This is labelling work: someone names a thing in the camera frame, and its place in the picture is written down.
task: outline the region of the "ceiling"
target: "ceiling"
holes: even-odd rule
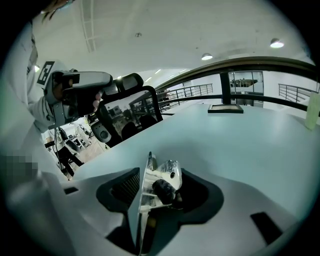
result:
[[[114,78],[136,72],[152,77],[146,84],[154,87],[183,69],[226,59],[310,61],[299,33],[263,0],[77,0],[41,20],[42,14],[33,21],[40,66],[59,59]],[[270,48],[272,38],[284,47]],[[201,60],[204,53],[213,58]]]

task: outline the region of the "cable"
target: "cable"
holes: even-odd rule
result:
[[[102,149],[103,152],[105,152],[104,148],[100,145],[98,139],[96,137],[94,137],[96,139],[96,143],[98,143],[98,145],[100,146],[100,148]]]
[[[60,161],[58,149],[57,149],[57,128],[54,128],[54,143],[55,143],[56,156],[60,164],[60,170],[62,171],[61,161]]]
[[[318,76],[316,76],[316,88],[318,88]]]

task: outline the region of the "black tray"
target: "black tray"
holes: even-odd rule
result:
[[[238,113],[243,114],[244,110],[238,104],[210,105],[208,113]]]

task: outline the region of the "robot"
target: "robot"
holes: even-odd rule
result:
[[[121,91],[104,72],[63,71],[57,63],[44,69],[40,78],[55,118],[51,129],[91,114],[89,96]],[[74,86],[56,101],[54,83],[69,79]],[[124,81],[128,87],[143,84],[135,75]],[[97,138],[110,141],[108,124],[99,116],[95,124]],[[176,160],[158,165],[151,152],[146,157],[145,169],[133,166],[68,183],[44,172],[8,193],[7,205],[29,237],[61,256],[244,256],[271,244],[280,248],[293,234],[281,236],[298,223],[295,217],[252,186],[196,176]]]

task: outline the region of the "black panel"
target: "black panel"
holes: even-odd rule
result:
[[[64,193],[66,194],[66,195],[69,195],[69,194],[71,194],[71,193],[74,193],[74,192],[77,192],[77,191],[79,191],[79,189],[77,189],[76,187],[68,187],[68,188],[65,188],[64,189]]]
[[[47,149],[47,148],[50,148],[51,146],[54,146],[54,145],[55,145],[55,142],[51,141],[51,142],[44,144],[44,147]]]
[[[222,103],[231,104],[230,81],[228,73],[220,73]]]
[[[203,224],[215,216],[224,204],[222,190],[182,168],[182,186],[179,190],[183,202],[180,225]]]
[[[282,235],[282,231],[265,212],[255,213],[250,215],[250,217],[267,245],[270,245]]]

